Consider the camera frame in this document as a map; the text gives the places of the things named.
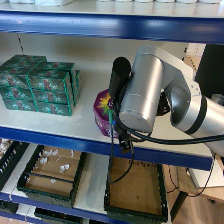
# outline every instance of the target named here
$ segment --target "green box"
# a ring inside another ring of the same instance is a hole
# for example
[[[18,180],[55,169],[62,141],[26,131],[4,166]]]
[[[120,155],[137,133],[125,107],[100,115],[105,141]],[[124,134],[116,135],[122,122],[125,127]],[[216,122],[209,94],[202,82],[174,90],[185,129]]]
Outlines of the green box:
[[[32,89],[67,93],[71,88],[69,73],[65,71],[33,69],[27,77]]]
[[[15,100],[3,98],[3,102],[8,110],[37,111],[33,100]]]
[[[68,93],[65,92],[52,92],[52,91],[43,91],[32,89],[33,98],[36,101],[45,102],[45,103],[60,103],[68,104],[73,101],[72,89],[68,90]]]
[[[40,62],[37,66],[38,69],[49,69],[49,70],[61,70],[67,71],[70,75],[70,82],[76,80],[75,64],[64,63],[64,62]]]
[[[75,80],[76,80],[76,85],[79,88],[82,83],[80,70],[75,70]]]
[[[72,83],[72,89],[73,89],[73,99],[74,99],[74,103],[75,106],[77,105],[79,98],[80,98],[80,93],[81,93],[81,88],[77,88],[76,86],[76,82]]]
[[[30,61],[12,61],[8,60],[2,66],[12,67],[12,68],[35,68],[40,62],[30,62]]]
[[[69,104],[54,104],[36,101],[36,105],[39,112],[63,116],[72,116],[75,109],[73,100]]]
[[[0,95],[2,98],[33,100],[30,89],[23,89],[20,87],[0,86]]]
[[[29,88],[26,76],[32,70],[28,68],[0,67],[0,85]]]
[[[33,56],[33,55],[21,55],[16,54],[14,55],[10,61],[29,61],[29,62],[46,62],[47,58],[46,56]]]

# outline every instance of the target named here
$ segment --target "blue shelf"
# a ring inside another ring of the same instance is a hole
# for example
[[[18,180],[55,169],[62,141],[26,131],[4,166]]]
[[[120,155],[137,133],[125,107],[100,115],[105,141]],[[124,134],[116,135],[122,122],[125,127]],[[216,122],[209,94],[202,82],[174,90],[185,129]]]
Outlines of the blue shelf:
[[[214,15],[214,9],[206,14],[208,9],[205,8],[202,14],[203,5],[200,3],[196,7],[199,8],[198,15],[192,12],[188,17],[180,17],[180,13],[139,15],[127,12],[122,15],[113,11],[102,14],[94,1],[77,1],[54,10],[47,7],[46,12],[41,7],[27,5],[17,6],[17,10],[0,6],[0,32],[224,44],[222,11],[220,15],[219,8],[215,8],[217,12]],[[166,7],[165,4],[160,11],[165,11]]]
[[[22,216],[19,214],[10,214],[10,213],[6,213],[6,212],[0,212],[0,216],[6,217],[9,219],[17,219],[17,220],[25,221],[25,216]]]
[[[111,145],[109,143],[69,138],[65,136],[3,127],[0,127],[0,136],[2,138],[11,138],[23,142],[67,148],[87,153],[97,153],[108,156],[111,153]],[[122,154],[118,145],[114,145],[114,156],[131,159],[131,153]],[[140,147],[135,147],[135,159],[202,170],[210,170],[212,163],[212,157],[158,151]]]
[[[46,203],[43,203],[43,202],[32,201],[28,198],[18,197],[18,196],[15,196],[15,195],[12,195],[12,201],[14,203],[32,205],[32,206],[35,206],[35,207],[48,209],[48,210],[51,210],[51,211],[61,212],[61,213],[64,213],[64,214],[74,215],[74,216],[87,218],[87,219],[98,220],[98,221],[101,221],[101,222],[106,222],[106,223],[111,223],[111,224],[128,224],[127,222],[114,220],[114,219],[109,219],[107,217],[107,215],[105,215],[105,214],[100,214],[100,213],[95,213],[95,212],[90,212],[90,211],[84,211],[84,210],[75,209],[75,208],[70,209],[70,208],[65,208],[65,207],[61,207],[61,206],[57,206],[57,205],[50,205],[50,204],[46,204]]]

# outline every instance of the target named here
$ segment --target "shelf unit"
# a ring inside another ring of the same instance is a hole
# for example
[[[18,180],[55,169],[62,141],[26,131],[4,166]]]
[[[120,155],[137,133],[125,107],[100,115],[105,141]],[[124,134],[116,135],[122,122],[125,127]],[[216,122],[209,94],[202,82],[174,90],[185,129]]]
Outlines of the shelf unit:
[[[97,155],[97,154],[87,155],[85,166],[82,172],[82,177],[79,183],[79,186],[82,187],[79,187],[78,189],[75,204],[72,209],[65,208],[62,206],[46,204],[38,201],[33,201],[28,199],[25,193],[18,191],[16,188],[18,179],[23,170],[25,169],[25,166],[27,162],[30,160],[36,147],[37,145],[35,144],[29,145],[25,154],[15,167],[11,177],[9,178],[6,185],[2,189],[0,194],[0,200],[11,201],[21,205],[39,207],[51,211],[79,216],[86,219],[98,220],[111,224],[127,224],[126,222],[123,221],[109,219],[106,215],[106,212],[104,211],[103,207],[104,193],[106,189],[107,169],[109,163],[109,157],[105,155]],[[31,216],[31,219],[30,220],[27,219],[27,221],[32,222],[32,218],[34,218],[34,216]]]
[[[0,5],[1,32],[223,44],[223,25],[222,4],[78,0],[62,7]]]
[[[29,205],[20,204],[15,214],[0,212],[0,216],[20,221],[26,221],[26,215],[29,211],[29,208]]]
[[[141,4],[78,0],[63,7],[0,4],[0,32],[224,44],[223,27],[223,3],[220,5],[158,2]],[[94,124],[92,105],[97,93],[108,88],[109,76],[102,77],[102,75],[103,73],[109,74],[109,69],[105,71],[83,70],[82,72],[83,92],[72,118],[6,111],[2,100],[0,100],[0,137],[101,154],[92,155],[92,157],[99,157],[104,161],[102,166],[106,172],[110,140],[102,136]],[[97,85],[95,83],[91,85],[93,76],[98,77]],[[168,139],[189,138],[170,126],[169,115],[156,118],[153,136]],[[91,196],[82,195],[84,192],[79,192],[75,208],[70,210],[30,201],[25,195],[18,192],[15,186],[19,172],[25,167],[34,147],[33,144],[29,146],[29,150],[0,192],[1,199],[109,223],[123,223],[109,220],[103,211],[102,204],[100,207],[94,207],[95,210],[88,207],[87,204],[84,205],[83,197]],[[210,169],[212,161],[210,150],[202,144],[195,147],[170,147],[153,143],[136,144],[135,155],[138,160],[204,170]],[[130,158],[130,154],[121,154],[117,142],[115,156]],[[90,180],[91,170],[85,172],[86,178]],[[105,173],[102,174],[102,180],[105,180],[105,175]],[[34,221],[32,209],[27,218],[27,221],[31,222]]]
[[[101,134],[93,114],[97,94],[108,88],[110,76],[107,74],[110,74],[107,70],[82,70],[81,98],[72,117],[9,111],[0,99],[0,135],[14,140],[110,155],[111,140]],[[165,139],[189,138],[171,126],[169,116],[167,114],[156,118],[152,136]],[[131,158],[131,153],[121,154],[118,141],[115,142],[114,155]],[[209,170],[212,156],[204,144],[189,147],[143,142],[135,144],[135,159]]]

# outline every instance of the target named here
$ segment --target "small white item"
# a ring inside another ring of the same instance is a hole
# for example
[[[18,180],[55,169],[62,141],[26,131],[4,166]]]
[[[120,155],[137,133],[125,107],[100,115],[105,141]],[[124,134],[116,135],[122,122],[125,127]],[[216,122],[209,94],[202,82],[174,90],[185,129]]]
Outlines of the small white item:
[[[152,14],[152,9],[153,9],[153,3],[149,2],[149,3],[144,3],[142,4],[142,2],[134,2],[134,13],[136,14]]]
[[[175,2],[175,0],[156,0],[157,2]]]
[[[197,4],[182,4],[177,2],[174,8],[174,14],[177,16],[193,16]]]
[[[52,152],[52,156],[56,156],[58,154],[58,149]]]
[[[74,0],[35,0],[35,5],[38,6],[61,6],[66,5]]]
[[[6,138],[2,138],[2,142],[10,142],[10,140]]]
[[[135,0],[136,2],[141,2],[141,3],[144,3],[144,2],[153,2],[153,0]]]
[[[114,2],[114,10],[118,13],[131,13],[133,11],[134,3],[132,1],[121,2],[115,1]]]
[[[196,16],[209,16],[215,17],[218,15],[219,10],[222,8],[222,4],[201,4],[198,3],[195,9]]]
[[[114,1],[101,1],[98,0],[96,1],[96,10],[97,12],[103,12],[103,13],[108,13],[108,12],[113,12],[114,11]]]
[[[198,0],[201,3],[219,4],[222,0]]]
[[[69,164],[66,164],[66,165],[63,165],[63,166],[60,166],[60,173],[64,173],[65,170],[67,170],[69,168]]]
[[[40,160],[40,164],[46,164],[47,163],[47,157],[45,157],[45,158],[42,158],[41,160]]]
[[[97,0],[99,2],[111,2],[112,0]]]
[[[115,0],[116,2],[132,2],[132,0]]]
[[[1,143],[1,149],[3,151],[6,151],[9,148],[9,143],[8,142],[2,142]]]
[[[195,2],[197,2],[197,0],[177,0],[177,2],[189,4],[189,3],[195,3]]]
[[[154,15],[159,15],[159,16],[168,16],[168,15],[173,15],[174,13],[174,6],[176,3],[168,3],[164,4],[161,2],[153,2],[153,14]]]
[[[34,0],[9,0],[10,3],[15,4],[34,4]]]
[[[50,151],[43,151],[43,156],[50,156],[52,154],[52,149]]]

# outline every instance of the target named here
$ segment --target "floor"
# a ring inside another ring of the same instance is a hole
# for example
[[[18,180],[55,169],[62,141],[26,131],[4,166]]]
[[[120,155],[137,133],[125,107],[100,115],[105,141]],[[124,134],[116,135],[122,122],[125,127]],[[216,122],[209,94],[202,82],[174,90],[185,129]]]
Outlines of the floor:
[[[25,222],[14,220],[14,219],[8,219],[4,217],[0,217],[0,223],[1,224],[25,224]]]
[[[168,166],[164,165],[164,176],[166,190],[174,189],[170,181]],[[172,208],[176,200],[178,191],[167,194],[169,207]],[[187,198],[177,214],[173,224],[223,224],[224,204],[216,202],[212,204],[207,198],[199,196],[196,198]]]

